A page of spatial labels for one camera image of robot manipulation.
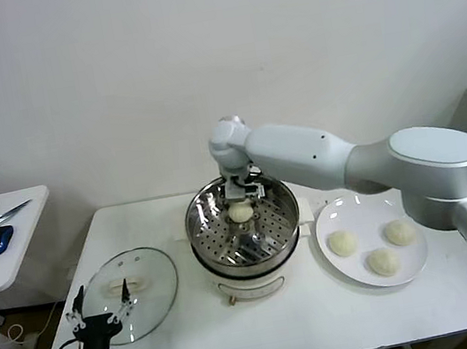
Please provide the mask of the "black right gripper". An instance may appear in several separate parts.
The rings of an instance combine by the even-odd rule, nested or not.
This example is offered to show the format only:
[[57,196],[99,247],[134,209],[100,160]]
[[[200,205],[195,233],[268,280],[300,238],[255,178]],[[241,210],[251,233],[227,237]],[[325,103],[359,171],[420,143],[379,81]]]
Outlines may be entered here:
[[228,203],[242,202],[248,198],[246,186],[243,185],[236,176],[226,177],[224,189],[225,200]]

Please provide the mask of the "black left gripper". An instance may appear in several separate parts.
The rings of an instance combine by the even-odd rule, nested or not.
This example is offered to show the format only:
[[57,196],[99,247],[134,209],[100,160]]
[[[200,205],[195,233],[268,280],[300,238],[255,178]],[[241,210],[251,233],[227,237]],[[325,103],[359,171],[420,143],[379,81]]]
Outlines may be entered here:
[[111,340],[121,331],[120,323],[130,316],[134,303],[127,287],[126,279],[121,286],[121,307],[116,314],[105,313],[83,318],[84,286],[73,299],[72,310],[66,314],[73,335],[82,343],[82,349],[110,349]]

